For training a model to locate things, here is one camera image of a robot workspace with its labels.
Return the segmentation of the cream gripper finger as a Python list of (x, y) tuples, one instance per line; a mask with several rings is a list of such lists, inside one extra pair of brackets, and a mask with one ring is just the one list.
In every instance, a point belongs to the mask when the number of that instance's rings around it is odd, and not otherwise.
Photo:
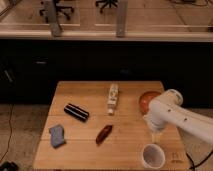
[(151, 140), (155, 144), (159, 144), (162, 139), (162, 132), (151, 132)]

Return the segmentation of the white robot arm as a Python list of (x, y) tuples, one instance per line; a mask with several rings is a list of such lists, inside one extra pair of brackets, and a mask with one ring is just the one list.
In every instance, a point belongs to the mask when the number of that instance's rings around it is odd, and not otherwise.
[(140, 98), (140, 109), (153, 133), (161, 132), (167, 123), (191, 133), (213, 145), (213, 118), (181, 107), (182, 95), (174, 89), (163, 93), (148, 91)]

